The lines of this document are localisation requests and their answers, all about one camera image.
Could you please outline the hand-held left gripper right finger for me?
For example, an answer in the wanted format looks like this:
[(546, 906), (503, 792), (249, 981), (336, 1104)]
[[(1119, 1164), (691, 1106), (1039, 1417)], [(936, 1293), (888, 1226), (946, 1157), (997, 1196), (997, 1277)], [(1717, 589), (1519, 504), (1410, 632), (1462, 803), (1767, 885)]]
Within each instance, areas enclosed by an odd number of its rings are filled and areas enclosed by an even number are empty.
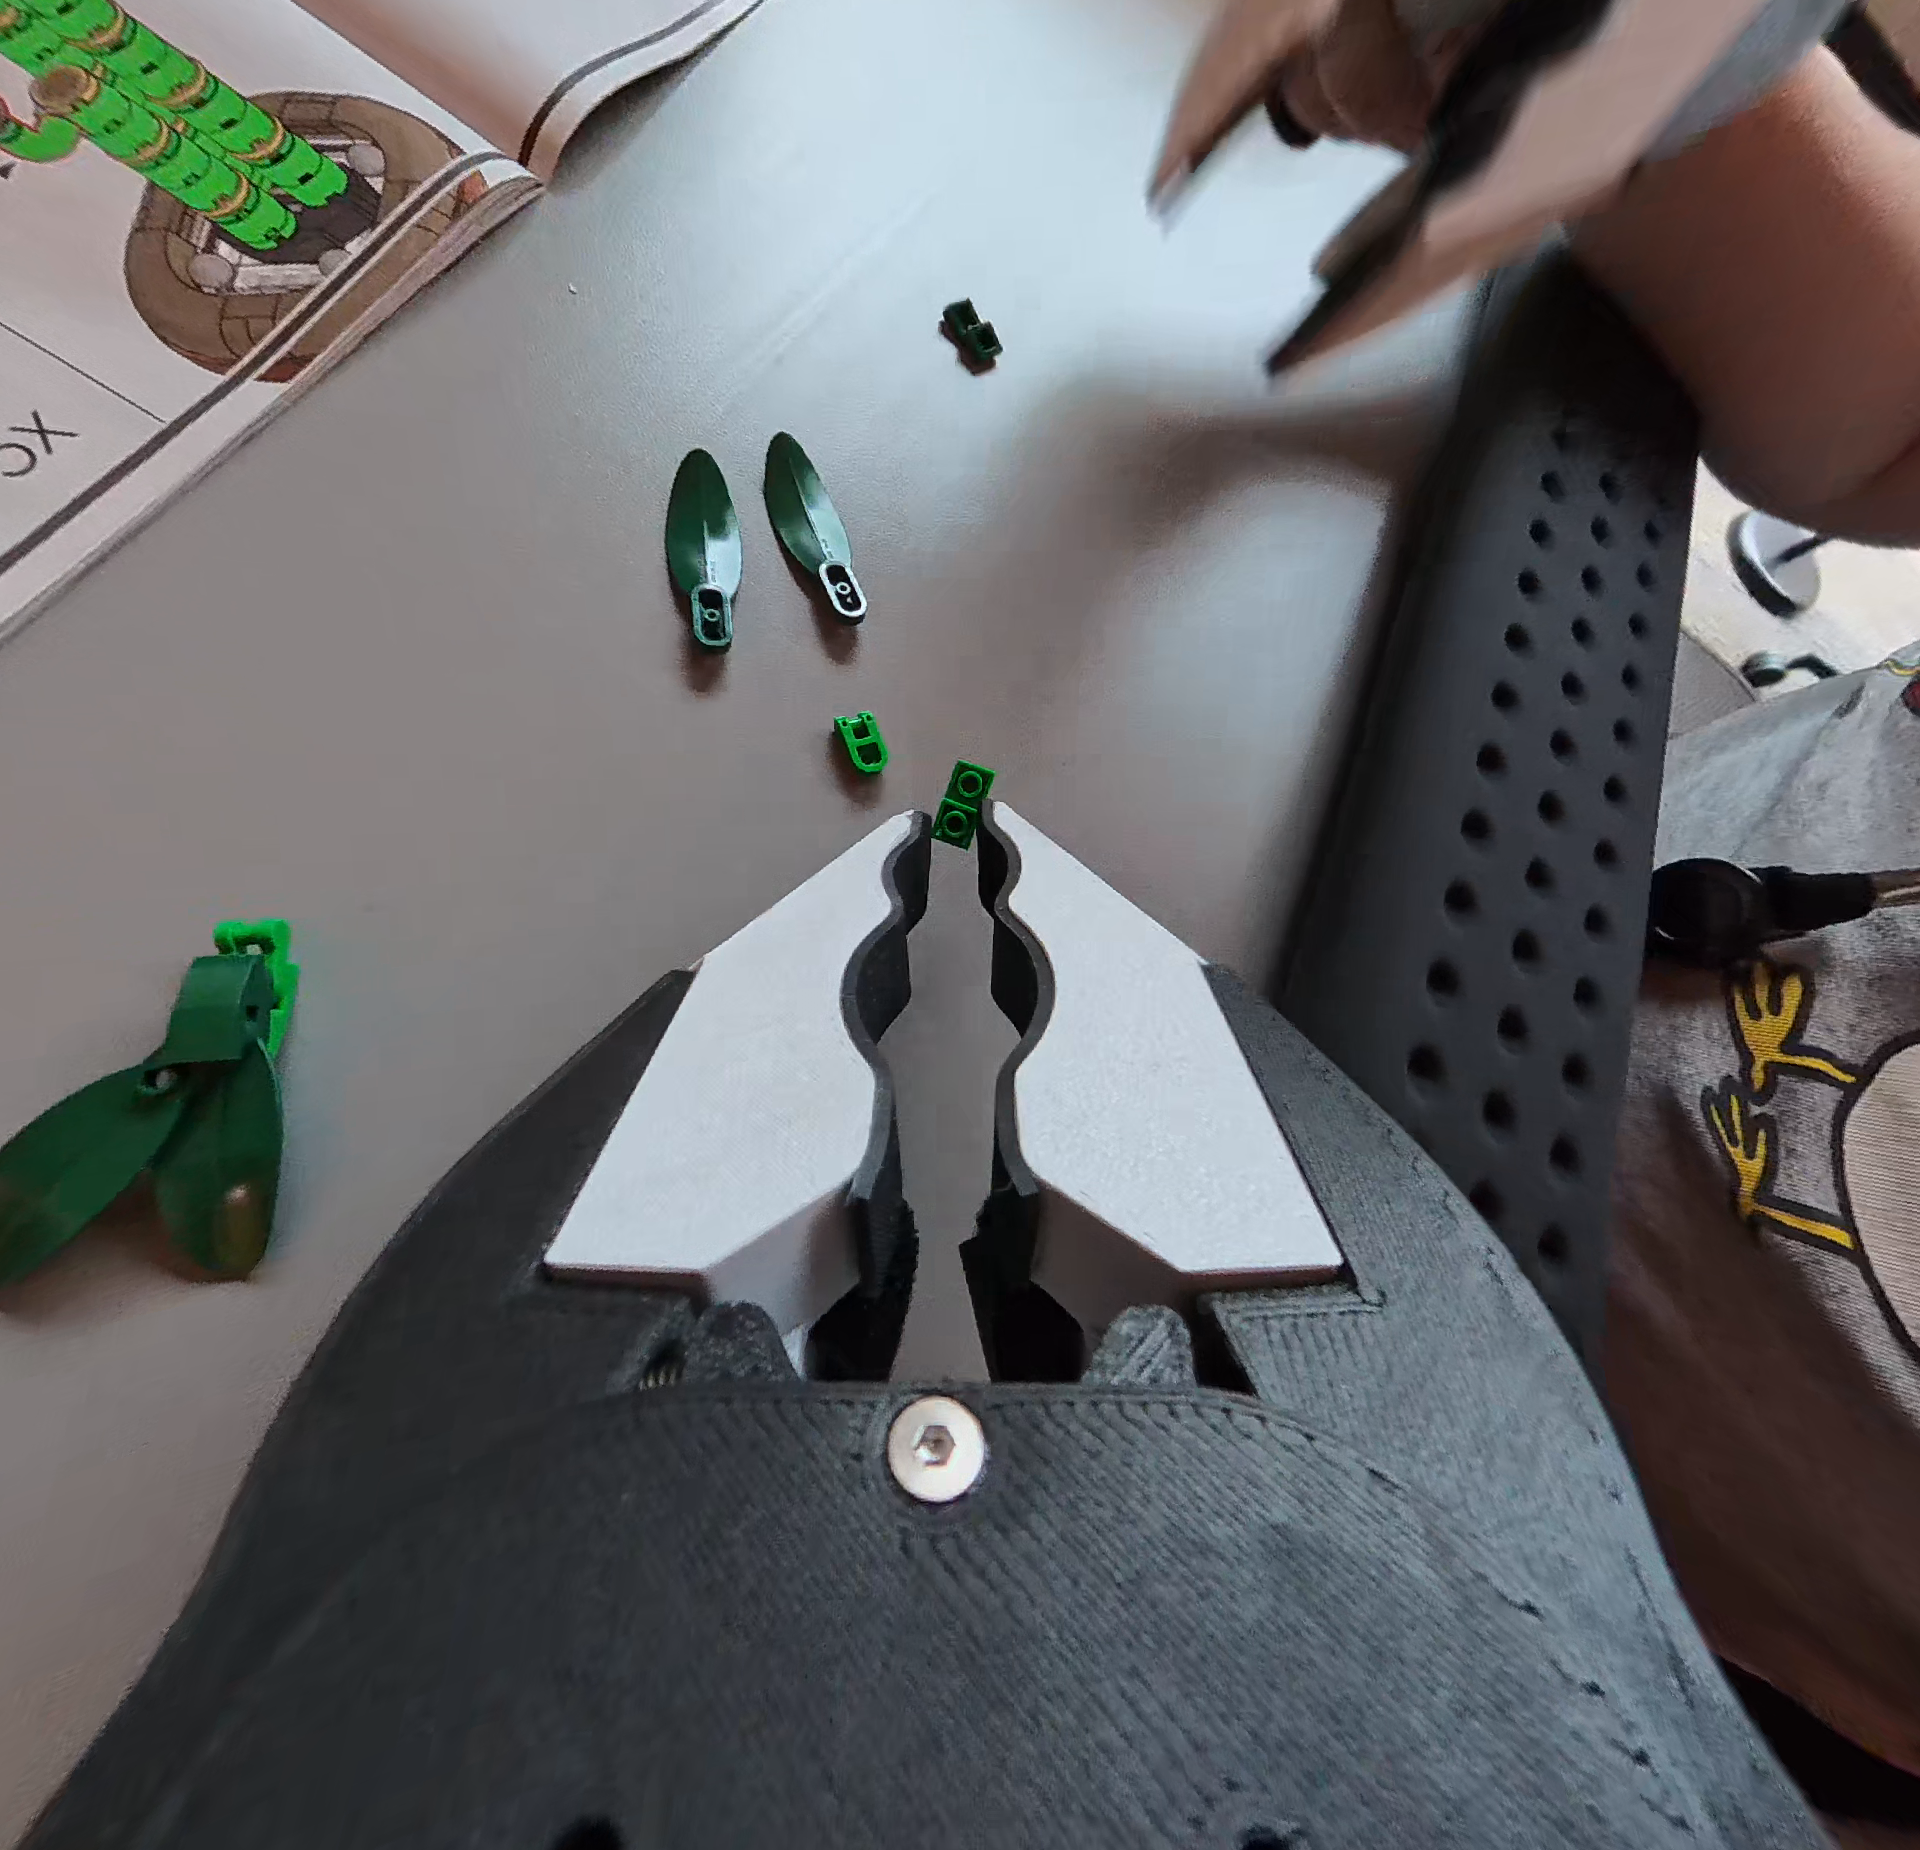
[(1137, 1305), (1330, 1286), (1346, 1256), (1212, 966), (1019, 809), (978, 826), (1015, 1025), (962, 1271), (993, 1379), (1079, 1379)]

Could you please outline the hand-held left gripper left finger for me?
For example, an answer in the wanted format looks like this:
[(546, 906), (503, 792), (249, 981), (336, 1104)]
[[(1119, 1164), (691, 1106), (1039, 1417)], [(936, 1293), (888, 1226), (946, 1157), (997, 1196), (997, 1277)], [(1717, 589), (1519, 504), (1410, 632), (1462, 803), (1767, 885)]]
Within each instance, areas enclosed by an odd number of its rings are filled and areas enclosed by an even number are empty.
[(825, 1379), (886, 1379), (919, 1267), (895, 1078), (930, 817), (906, 809), (691, 969), (543, 1264), (754, 1303)]

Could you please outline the person's right forearm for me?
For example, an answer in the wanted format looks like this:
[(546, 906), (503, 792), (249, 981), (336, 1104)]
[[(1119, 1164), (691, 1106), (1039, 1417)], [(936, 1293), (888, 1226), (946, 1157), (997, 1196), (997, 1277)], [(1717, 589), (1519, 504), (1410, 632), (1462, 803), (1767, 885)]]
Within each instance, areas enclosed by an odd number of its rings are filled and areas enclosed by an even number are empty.
[(1917, 137), (1828, 48), (1644, 168), (1571, 254), (1698, 409), (1715, 476), (1837, 540), (1917, 544)]

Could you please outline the person's right hand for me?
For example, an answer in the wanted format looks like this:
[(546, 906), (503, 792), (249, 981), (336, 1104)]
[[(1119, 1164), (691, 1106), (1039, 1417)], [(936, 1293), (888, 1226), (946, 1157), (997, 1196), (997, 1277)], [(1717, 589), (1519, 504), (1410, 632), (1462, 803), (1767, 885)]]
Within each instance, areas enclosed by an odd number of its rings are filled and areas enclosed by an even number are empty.
[(1283, 62), (1266, 110), (1290, 147), (1353, 139), (1414, 155), (1434, 99), (1430, 59), (1394, 0), (1346, 0), (1327, 32)]

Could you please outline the black perforated chair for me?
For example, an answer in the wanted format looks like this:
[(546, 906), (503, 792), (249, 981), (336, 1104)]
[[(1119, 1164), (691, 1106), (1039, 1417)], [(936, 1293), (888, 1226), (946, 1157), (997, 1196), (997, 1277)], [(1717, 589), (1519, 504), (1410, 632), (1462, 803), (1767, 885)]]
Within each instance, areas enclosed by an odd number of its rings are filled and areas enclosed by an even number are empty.
[(1591, 1375), (1695, 467), (1693, 401), (1571, 254), (1486, 283), (1279, 980)]

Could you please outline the office chair base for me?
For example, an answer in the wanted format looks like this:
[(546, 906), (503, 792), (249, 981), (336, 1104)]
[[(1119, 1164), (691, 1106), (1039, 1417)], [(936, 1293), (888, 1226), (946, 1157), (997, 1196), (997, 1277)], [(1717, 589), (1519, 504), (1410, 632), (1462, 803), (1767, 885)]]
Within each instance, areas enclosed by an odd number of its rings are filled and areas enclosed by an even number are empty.
[[(1799, 621), (1822, 594), (1820, 552), (1828, 534), (1788, 524), (1762, 509), (1744, 509), (1729, 524), (1726, 545), (1741, 589), (1773, 618)], [(1837, 667), (1813, 651), (1759, 651), (1741, 658), (1739, 675), (1751, 688), (1774, 688), (1792, 675), (1828, 681)]]

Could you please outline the green toy leaf assembly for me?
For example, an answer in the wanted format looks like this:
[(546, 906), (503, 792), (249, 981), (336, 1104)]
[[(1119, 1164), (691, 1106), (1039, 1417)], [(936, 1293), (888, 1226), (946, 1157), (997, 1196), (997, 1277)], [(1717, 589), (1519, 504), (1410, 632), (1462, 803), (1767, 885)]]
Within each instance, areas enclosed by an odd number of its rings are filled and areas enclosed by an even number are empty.
[(162, 1043), (2, 1145), (2, 1285), (19, 1285), (130, 1194), (210, 1278), (248, 1278), (274, 1235), (285, 1153), (277, 1057), (301, 969), (282, 918), (226, 921)]

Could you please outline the dark green toy leaf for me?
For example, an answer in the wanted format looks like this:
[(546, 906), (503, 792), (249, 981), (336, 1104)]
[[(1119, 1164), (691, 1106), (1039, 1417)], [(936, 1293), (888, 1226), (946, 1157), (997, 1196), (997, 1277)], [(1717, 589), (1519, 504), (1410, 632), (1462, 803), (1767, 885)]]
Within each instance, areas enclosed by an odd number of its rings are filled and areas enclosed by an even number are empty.
[(711, 652), (729, 651), (743, 553), (727, 476), (706, 446), (690, 450), (676, 472), (663, 553), (672, 585), (685, 594), (694, 642)]
[(816, 460), (788, 431), (766, 446), (762, 500), (783, 552), (818, 585), (828, 611), (861, 623), (868, 592), (853, 574), (851, 534)]

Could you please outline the person's leg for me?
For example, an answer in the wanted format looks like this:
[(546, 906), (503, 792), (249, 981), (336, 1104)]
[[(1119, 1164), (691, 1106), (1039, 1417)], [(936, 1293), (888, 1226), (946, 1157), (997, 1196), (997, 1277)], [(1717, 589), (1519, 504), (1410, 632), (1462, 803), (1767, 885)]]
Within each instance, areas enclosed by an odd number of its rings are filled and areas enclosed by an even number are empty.
[(1710, 1643), (1917, 1772), (1917, 1353), (1861, 1264), (1619, 1238), (1606, 1385)]

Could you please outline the building instruction booklet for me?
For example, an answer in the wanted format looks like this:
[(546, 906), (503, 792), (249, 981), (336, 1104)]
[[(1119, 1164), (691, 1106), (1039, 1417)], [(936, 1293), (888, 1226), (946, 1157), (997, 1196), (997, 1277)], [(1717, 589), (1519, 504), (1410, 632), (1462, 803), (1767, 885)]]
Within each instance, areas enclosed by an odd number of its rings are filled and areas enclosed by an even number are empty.
[(2, 0), (2, 632), (762, 0)]

